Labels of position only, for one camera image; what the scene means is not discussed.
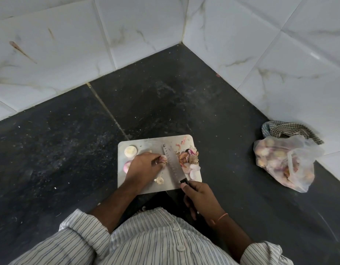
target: checkered cloth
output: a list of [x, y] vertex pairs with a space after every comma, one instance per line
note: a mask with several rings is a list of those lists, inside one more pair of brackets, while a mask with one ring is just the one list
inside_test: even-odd
[[317, 145], [324, 142], [319, 139], [311, 129], [299, 123], [286, 123], [282, 121], [268, 121], [262, 125], [262, 134], [264, 137], [272, 136], [276, 138], [287, 138], [294, 135], [301, 135], [304, 138], [312, 138]]

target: black floor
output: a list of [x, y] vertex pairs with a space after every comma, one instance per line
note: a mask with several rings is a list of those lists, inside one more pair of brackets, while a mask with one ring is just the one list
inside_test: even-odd
[[203, 181], [253, 240], [280, 244], [295, 264], [340, 264], [340, 182], [316, 164], [301, 194], [257, 167], [267, 119], [184, 45], [90, 84], [123, 132], [86, 85], [0, 122], [0, 264], [115, 191], [124, 134], [191, 134]]

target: wall tile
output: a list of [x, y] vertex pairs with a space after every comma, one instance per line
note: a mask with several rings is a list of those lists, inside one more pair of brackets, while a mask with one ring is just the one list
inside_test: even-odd
[[282, 28], [302, 0], [237, 0], [254, 13]]
[[340, 0], [307, 0], [283, 30], [340, 66]]
[[340, 151], [340, 68], [280, 33], [238, 89], [270, 119], [315, 130], [325, 154]]
[[16, 111], [113, 70], [93, 0], [0, 21], [0, 101]]
[[278, 32], [234, 0], [190, 0], [183, 43], [237, 89]]
[[187, 0], [95, 0], [116, 68], [182, 40]]
[[83, 0], [0, 0], [0, 20]]
[[340, 151], [322, 156], [318, 162], [340, 180]]
[[0, 102], [0, 120], [16, 114], [14, 110]]

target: cloth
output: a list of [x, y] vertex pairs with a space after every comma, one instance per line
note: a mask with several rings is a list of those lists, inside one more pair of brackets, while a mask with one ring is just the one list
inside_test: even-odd
[[[134, 215], [112, 234], [97, 218], [75, 210], [59, 232], [11, 264], [237, 264], [181, 218], [161, 207]], [[293, 264], [269, 242], [253, 243], [240, 264]]]
[[324, 142], [319, 139], [311, 129], [299, 123], [286, 123], [282, 121], [268, 121], [262, 125], [262, 134], [264, 137], [272, 136], [276, 138], [287, 138], [294, 135], [301, 135], [304, 138], [312, 138], [317, 145]]

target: white cutting board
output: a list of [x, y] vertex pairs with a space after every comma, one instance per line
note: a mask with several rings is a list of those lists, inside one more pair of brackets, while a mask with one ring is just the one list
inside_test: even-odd
[[[117, 187], [120, 187], [121, 184], [125, 181], [126, 173], [123, 171], [124, 164], [131, 160], [128, 159], [125, 154], [124, 150], [126, 147], [132, 145], [135, 146], [138, 150], [138, 154], [151, 150], [152, 153], [160, 153], [161, 155], [164, 154], [163, 144], [167, 144], [171, 146], [174, 152], [179, 151], [178, 146], [176, 144], [181, 145], [181, 151], [185, 151], [186, 149], [190, 149], [194, 147], [193, 138], [190, 135], [181, 135], [181, 136], [172, 136], [172, 137], [157, 137], [157, 138], [146, 138], [146, 139], [138, 139], [138, 140], [131, 140], [131, 141], [122, 141], [118, 144], [118, 155], [117, 155]], [[201, 157], [199, 155], [199, 165], [201, 165]], [[151, 182], [141, 194], [151, 193], [151, 192], [158, 192], [158, 191], [165, 191], [165, 190], [174, 190], [180, 188], [178, 182], [173, 180], [170, 175], [170, 168], [166, 166], [159, 175], [162, 176], [164, 179], [164, 184], [159, 185], [156, 182]], [[196, 171], [196, 181], [202, 182], [201, 172]]]

